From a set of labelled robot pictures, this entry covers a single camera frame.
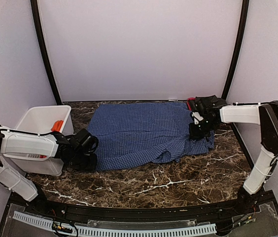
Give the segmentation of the blue checked shirt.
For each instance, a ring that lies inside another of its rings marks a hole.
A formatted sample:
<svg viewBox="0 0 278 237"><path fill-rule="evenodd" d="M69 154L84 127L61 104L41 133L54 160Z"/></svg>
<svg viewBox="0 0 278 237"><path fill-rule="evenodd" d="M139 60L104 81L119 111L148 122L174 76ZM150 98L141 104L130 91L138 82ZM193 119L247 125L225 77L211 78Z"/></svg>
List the blue checked shirt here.
<svg viewBox="0 0 278 237"><path fill-rule="evenodd" d="M96 170L179 162L183 156L207 154L214 147L214 132L208 138L190 139L190 123L183 102L102 104L87 127L99 140Z"/></svg>

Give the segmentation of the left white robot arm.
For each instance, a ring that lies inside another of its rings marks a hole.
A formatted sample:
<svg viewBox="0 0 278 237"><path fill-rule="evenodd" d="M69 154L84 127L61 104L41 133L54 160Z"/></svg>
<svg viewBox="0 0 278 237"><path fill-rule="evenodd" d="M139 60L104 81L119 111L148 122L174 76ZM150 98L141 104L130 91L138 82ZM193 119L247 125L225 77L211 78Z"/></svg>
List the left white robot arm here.
<svg viewBox="0 0 278 237"><path fill-rule="evenodd" d="M97 164L95 150L98 139L86 129L77 134L65 136L58 131L45 134L13 130L0 125L0 183L32 202L32 208L40 215L47 215L51 205L43 197L39 188L15 170L4 157L30 158L32 161L59 159L78 171L93 171Z"/></svg>

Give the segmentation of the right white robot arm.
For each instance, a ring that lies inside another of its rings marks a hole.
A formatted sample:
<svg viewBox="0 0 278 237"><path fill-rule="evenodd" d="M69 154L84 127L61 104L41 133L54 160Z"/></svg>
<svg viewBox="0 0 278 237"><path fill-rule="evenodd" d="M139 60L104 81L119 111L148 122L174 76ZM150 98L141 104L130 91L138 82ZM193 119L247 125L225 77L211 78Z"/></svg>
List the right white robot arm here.
<svg viewBox="0 0 278 237"><path fill-rule="evenodd" d="M234 103L229 105L216 96L196 97L187 101L193 121L189 137L200 140L209 137L221 123L256 124L261 129L261 151L243 190L256 194L272 176L278 163L278 101Z"/></svg>

